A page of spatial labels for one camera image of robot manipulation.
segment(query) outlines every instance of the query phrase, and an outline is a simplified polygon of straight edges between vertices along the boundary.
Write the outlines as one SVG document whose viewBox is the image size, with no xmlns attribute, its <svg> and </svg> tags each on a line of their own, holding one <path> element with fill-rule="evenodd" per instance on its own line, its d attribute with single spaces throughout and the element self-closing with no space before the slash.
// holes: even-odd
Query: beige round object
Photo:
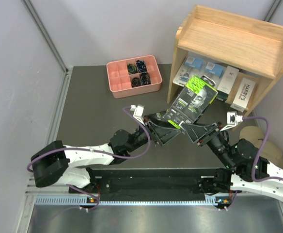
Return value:
<svg viewBox="0 0 283 233">
<path fill-rule="evenodd" d="M 257 140 L 253 145 L 260 148 L 262 140 Z M 261 157 L 268 159 L 276 166 L 283 169 L 283 152 L 273 143 L 267 141 L 263 147 Z"/>
<path fill-rule="evenodd" d="M 246 126 L 239 132 L 239 139 L 245 138 L 247 141 L 255 144 L 258 139 L 263 139 L 264 134 L 257 126 Z"/>
</svg>

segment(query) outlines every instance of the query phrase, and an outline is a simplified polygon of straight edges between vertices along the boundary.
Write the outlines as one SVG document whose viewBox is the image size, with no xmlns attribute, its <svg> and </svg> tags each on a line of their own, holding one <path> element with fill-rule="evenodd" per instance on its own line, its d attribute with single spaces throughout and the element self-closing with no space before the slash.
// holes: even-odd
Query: barcode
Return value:
<svg viewBox="0 0 283 233">
<path fill-rule="evenodd" d="M 186 63 L 192 64 L 193 61 L 194 61 L 194 57 L 188 57 Z"/>
<path fill-rule="evenodd" d="M 212 70 L 214 68 L 214 66 L 215 66 L 215 64 L 209 62 L 209 63 L 207 63 L 206 69 Z"/>
</svg>

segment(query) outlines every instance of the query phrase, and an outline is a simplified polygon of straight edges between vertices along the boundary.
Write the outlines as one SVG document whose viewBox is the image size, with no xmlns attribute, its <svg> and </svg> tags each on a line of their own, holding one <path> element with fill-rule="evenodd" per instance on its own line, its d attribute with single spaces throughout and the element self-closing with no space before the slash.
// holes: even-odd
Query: pink tray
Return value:
<svg viewBox="0 0 283 233">
<path fill-rule="evenodd" d="M 140 77 L 141 73 L 128 74 L 127 65 L 136 64 L 137 60 L 146 62 L 147 72 L 150 75 L 151 84 L 145 86 L 132 87 L 131 80 L 135 77 Z M 109 88 L 115 98 L 123 98 L 138 94 L 158 91 L 161 88 L 162 77 L 157 67 L 157 62 L 154 56 L 148 55 L 144 57 L 136 57 L 107 64 L 107 74 Z"/>
</svg>

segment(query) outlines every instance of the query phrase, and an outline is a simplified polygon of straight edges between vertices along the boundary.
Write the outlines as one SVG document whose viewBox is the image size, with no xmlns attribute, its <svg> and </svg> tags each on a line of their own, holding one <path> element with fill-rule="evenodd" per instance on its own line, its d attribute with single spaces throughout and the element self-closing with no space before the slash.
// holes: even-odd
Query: white box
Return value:
<svg viewBox="0 0 283 233">
<path fill-rule="evenodd" d="M 216 96 L 216 99 L 221 100 L 225 102 L 229 94 L 231 92 L 231 89 L 233 87 L 234 81 L 238 75 L 239 70 L 228 66 L 221 78 L 220 84 L 217 88 L 218 90 L 218 95 Z"/>
<path fill-rule="evenodd" d="M 231 108 L 243 112 L 248 104 L 252 91 L 254 89 L 256 82 L 250 79 L 243 78 L 242 82 L 239 85 L 237 94 L 234 98 Z"/>
</svg>

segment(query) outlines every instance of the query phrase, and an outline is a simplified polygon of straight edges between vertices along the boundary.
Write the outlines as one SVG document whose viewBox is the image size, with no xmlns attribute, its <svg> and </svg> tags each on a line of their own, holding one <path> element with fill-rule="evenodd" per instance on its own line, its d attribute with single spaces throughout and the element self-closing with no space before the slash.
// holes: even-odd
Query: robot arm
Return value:
<svg viewBox="0 0 283 233">
<path fill-rule="evenodd" d="M 141 117 L 142 110 L 135 109 L 134 117 L 140 121 L 150 135 L 151 140 L 163 146 L 182 131 L 161 119 L 164 112 Z M 245 139 L 230 146 L 225 138 L 221 123 L 211 125 L 186 124 L 181 127 L 198 146 L 208 145 L 220 159 L 226 169 L 218 168 L 214 177 L 202 178 L 199 182 L 201 193 L 229 193 L 232 191 L 247 191 L 278 199 L 283 202 L 283 180 L 271 179 L 261 182 L 252 180 L 251 172 L 258 149 Z M 55 141 L 36 153 L 34 161 L 43 153 L 58 150 L 48 157 L 33 163 L 35 184 L 46 187 L 52 184 L 69 184 L 77 188 L 92 190 L 96 185 L 95 176 L 90 168 L 79 168 L 94 164 L 119 164 L 129 158 L 130 152 L 148 142 L 147 133 L 139 127 L 130 134 L 118 130 L 109 143 L 96 147 L 73 148 L 64 146 L 61 141 Z M 259 158 L 255 177 L 283 178 L 283 170 L 270 163 L 267 159 Z"/>
</svg>

